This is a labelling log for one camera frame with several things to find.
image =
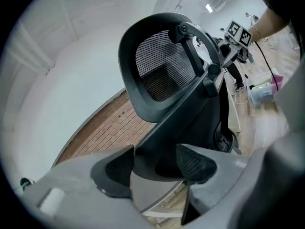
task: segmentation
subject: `screw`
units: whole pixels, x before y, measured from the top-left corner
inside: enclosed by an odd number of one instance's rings
[[[181,30],[182,30],[183,32],[186,32],[186,31],[187,31],[186,25],[183,25],[183,26],[181,27]]]

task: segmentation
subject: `black cable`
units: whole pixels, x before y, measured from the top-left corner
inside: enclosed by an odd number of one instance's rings
[[[261,51],[261,53],[262,53],[262,55],[263,55],[263,57],[264,57],[264,59],[265,59],[265,61],[266,61],[266,64],[267,64],[267,66],[268,66],[268,68],[269,68],[269,70],[270,70],[270,72],[271,72],[271,75],[272,75],[272,77],[273,77],[273,79],[274,79],[274,82],[275,82],[275,85],[276,85],[276,89],[277,89],[277,91],[278,91],[278,85],[277,85],[277,82],[276,82],[276,79],[275,79],[275,75],[273,74],[273,72],[272,72],[272,70],[271,70],[271,68],[270,68],[270,66],[269,66],[269,64],[268,64],[268,61],[267,61],[267,59],[266,59],[266,57],[265,57],[265,55],[264,55],[264,53],[263,53],[261,47],[257,44],[257,42],[255,42],[255,44],[257,45],[258,49]]]

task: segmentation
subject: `black office chair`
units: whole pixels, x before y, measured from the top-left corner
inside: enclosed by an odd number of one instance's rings
[[[206,44],[213,64],[205,72],[192,37]],[[231,152],[238,144],[228,128],[228,94],[221,52],[204,30],[177,13],[149,16],[124,34],[119,65],[137,115],[157,125],[138,144],[133,171],[158,181],[203,182],[215,164],[179,148],[190,144]],[[206,176],[201,163],[205,162]]]

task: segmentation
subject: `bracelet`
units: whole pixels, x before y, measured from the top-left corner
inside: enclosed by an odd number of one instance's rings
[[[259,32],[259,30],[257,28],[255,28],[254,26],[252,26],[252,28],[256,29],[256,31],[258,32],[258,34],[261,36],[261,39],[263,39],[261,33]]]

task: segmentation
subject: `shoe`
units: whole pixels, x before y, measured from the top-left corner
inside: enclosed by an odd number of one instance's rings
[[[240,90],[242,90],[244,88],[244,85],[240,85],[240,86],[237,86],[235,91],[236,92],[239,92]]]

